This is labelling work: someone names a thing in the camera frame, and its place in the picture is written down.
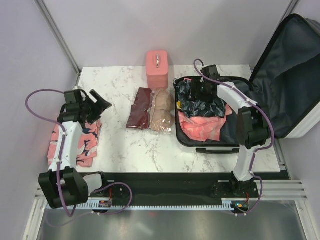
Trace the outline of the black leaf print garment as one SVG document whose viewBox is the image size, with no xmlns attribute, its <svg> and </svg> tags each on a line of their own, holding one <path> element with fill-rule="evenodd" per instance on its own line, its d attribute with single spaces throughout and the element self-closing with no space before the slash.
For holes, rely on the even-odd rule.
<svg viewBox="0 0 320 240">
<path fill-rule="evenodd" d="M 192 81 L 200 80 L 185 78 L 175 85 L 177 110 L 185 114 L 188 118 L 225 117 L 227 104 L 220 98 L 216 97 L 213 102 L 192 99 Z"/>
</svg>

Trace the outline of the coral pink tie-dye garment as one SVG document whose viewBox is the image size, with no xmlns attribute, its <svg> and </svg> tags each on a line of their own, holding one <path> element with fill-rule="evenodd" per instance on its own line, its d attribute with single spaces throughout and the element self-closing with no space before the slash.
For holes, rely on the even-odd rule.
<svg viewBox="0 0 320 240">
<path fill-rule="evenodd" d="M 227 116 L 233 113 L 230 106 L 226 105 L 225 117 L 202 117 L 188 118 L 178 111 L 179 124 L 182 131 L 194 141 L 205 142 L 207 140 L 220 141 L 221 129 L 227 121 Z"/>
</svg>

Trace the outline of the maroon garment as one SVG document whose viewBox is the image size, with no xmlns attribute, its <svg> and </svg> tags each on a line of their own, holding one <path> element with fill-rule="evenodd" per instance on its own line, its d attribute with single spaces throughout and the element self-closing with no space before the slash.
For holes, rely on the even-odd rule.
<svg viewBox="0 0 320 240">
<path fill-rule="evenodd" d="M 127 129 L 146 130 L 149 128 L 152 90 L 140 87 L 130 109 L 130 115 L 126 124 Z"/>
</svg>

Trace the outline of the pink navy floral garment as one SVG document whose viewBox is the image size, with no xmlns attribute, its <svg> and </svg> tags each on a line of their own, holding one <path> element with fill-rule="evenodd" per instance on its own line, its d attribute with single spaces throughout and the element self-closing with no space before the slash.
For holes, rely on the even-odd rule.
<svg viewBox="0 0 320 240">
<path fill-rule="evenodd" d="M 83 133 L 78 142 L 78 151 L 76 157 L 76 164 L 78 166 L 84 168 L 92 167 L 94 158 L 98 156 L 98 144 L 102 125 L 103 124 L 100 120 L 97 120 L 93 124 L 88 122 L 85 123 L 85 128 L 83 129 Z M 58 128 L 59 126 L 56 124 L 50 139 L 50 145 L 47 154 L 49 166 L 54 159 L 57 149 L 59 138 Z"/>
</svg>

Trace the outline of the beige bra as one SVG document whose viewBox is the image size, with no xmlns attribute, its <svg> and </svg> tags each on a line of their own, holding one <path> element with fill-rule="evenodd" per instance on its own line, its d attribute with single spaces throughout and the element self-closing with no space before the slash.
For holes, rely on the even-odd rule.
<svg viewBox="0 0 320 240">
<path fill-rule="evenodd" d="M 163 134 L 170 134 L 175 123 L 172 115 L 173 97 L 167 89 L 158 89 L 153 93 L 149 113 L 149 129 Z"/>
</svg>

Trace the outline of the pink cosmetic case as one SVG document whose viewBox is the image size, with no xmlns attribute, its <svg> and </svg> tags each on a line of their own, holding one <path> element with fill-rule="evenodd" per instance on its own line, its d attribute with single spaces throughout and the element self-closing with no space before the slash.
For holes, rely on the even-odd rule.
<svg viewBox="0 0 320 240">
<path fill-rule="evenodd" d="M 148 51 L 146 54 L 146 78 L 149 89 L 168 88 L 169 62 L 165 50 Z"/>
</svg>

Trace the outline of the white suitcase with dark lining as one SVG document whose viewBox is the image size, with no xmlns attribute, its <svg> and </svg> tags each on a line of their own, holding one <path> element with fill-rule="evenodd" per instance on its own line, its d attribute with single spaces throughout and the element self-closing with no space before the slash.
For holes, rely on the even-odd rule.
<svg viewBox="0 0 320 240">
<path fill-rule="evenodd" d="M 221 76 L 215 65 L 204 69 L 207 77 L 232 82 L 251 99 L 269 107 L 275 138 L 300 138 L 314 125 L 313 110 L 320 102 L 320 24 L 298 14 L 286 17 L 276 29 L 250 79 Z M 199 80 L 200 76 L 175 79 Z M 232 113 L 220 131 L 220 141 L 190 139 L 176 113 L 178 142 L 197 153 L 226 155 L 240 150 L 236 139 L 236 114 Z"/>
</svg>

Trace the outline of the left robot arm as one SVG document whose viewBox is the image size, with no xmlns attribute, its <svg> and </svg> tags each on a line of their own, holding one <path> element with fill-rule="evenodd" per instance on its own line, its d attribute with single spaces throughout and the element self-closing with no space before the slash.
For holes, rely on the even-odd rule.
<svg viewBox="0 0 320 240">
<path fill-rule="evenodd" d="M 82 176 L 77 172 L 78 145 L 86 123 L 94 124 L 112 104 L 95 90 L 64 92 L 58 122 L 56 151 L 48 171 L 38 177 L 39 185 L 52 209 L 84 204 L 92 192 L 99 197 L 110 191 L 100 173 Z"/>
</svg>

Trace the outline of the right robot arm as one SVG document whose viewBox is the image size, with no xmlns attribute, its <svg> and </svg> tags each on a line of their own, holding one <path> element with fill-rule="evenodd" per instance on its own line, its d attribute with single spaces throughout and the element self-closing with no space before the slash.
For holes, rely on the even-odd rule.
<svg viewBox="0 0 320 240">
<path fill-rule="evenodd" d="M 196 59 L 194 69 L 204 79 L 217 85 L 216 95 L 225 101 L 237 114 L 236 139 L 240 145 L 233 175 L 236 178 L 229 184 L 229 191 L 235 197 L 242 196 L 247 191 L 246 181 L 255 178 L 253 164 L 258 151 L 271 148 L 275 141 L 269 106 L 257 102 L 242 93 L 234 83 L 223 82 L 205 76 L 198 69 Z"/>
</svg>

